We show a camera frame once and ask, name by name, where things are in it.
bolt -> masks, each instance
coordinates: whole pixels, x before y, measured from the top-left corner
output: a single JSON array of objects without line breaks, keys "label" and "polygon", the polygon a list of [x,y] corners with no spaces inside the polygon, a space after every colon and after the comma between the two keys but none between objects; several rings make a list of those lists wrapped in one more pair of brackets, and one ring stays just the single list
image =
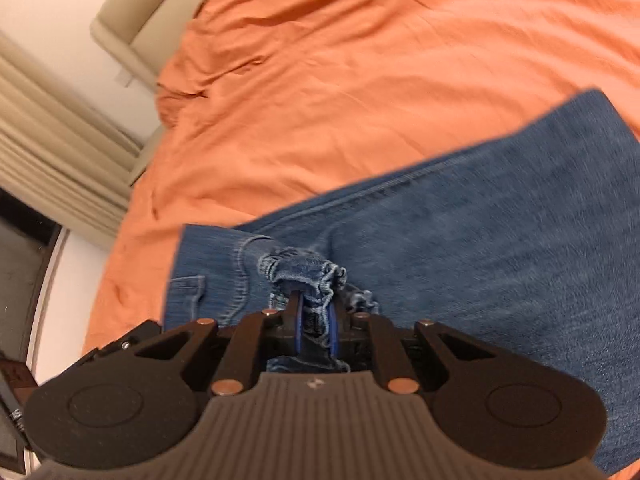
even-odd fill
[{"label": "bolt", "polygon": [[211,385],[211,391],[221,397],[236,395],[242,390],[244,386],[235,379],[220,379]]},{"label": "bolt", "polygon": [[313,379],[307,381],[305,384],[312,390],[319,390],[324,386],[324,381],[322,379],[314,377]]},{"label": "bolt", "polygon": [[386,384],[386,387],[390,392],[395,394],[407,395],[417,392],[418,389],[420,389],[420,384],[408,377],[396,377],[395,379],[391,379]]}]

copper screw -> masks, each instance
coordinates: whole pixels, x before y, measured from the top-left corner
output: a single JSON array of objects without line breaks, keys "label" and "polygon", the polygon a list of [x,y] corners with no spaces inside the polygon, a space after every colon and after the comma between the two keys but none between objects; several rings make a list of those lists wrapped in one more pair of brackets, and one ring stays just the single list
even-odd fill
[{"label": "copper screw", "polygon": [[386,384],[386,387],[390,392],[395,394],[407,395],[417,392],[418,389],[420,389],[420,384],[407,377],[396,377],[395,379],[391,379]]},{"label": "copper screw", "polygon": [[244,386],[235,379],[220,379],[211,385],[211,391],[221,397],[236,395],[242,390],[244,390]]}]

orange bedspread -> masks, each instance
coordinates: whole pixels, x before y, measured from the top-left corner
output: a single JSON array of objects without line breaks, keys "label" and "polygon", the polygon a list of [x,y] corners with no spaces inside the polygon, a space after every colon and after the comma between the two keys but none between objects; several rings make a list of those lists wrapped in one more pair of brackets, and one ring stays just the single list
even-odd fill
[{"label": "orange bedspread", "polygon": [[180,227],[509,134],[583,88],[640,133],[640,0],[207,0],[159,80],[87,348],[162,316]]}]

blue denim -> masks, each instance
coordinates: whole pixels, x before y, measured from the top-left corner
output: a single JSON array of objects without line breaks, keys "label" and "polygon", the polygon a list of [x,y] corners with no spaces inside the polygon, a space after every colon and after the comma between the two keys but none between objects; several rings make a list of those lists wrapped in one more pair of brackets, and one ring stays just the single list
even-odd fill
[{"label": "blue denim", "polygon": [[184,229],[165,326],[236,323],[295,289],[399,326],[424,317],[581,378],[601,395],[607,473],[640,456],[640,146],[599,91],[511,137],[235,229]]}]

beige curtain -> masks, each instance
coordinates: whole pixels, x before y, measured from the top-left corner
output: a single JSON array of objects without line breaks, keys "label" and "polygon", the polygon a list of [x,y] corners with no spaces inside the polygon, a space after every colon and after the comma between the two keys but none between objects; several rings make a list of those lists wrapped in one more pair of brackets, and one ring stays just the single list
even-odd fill
[{"label": "beige curtain", "polygon": [[139,152],[0,34],[0,187],[109,248]]}]

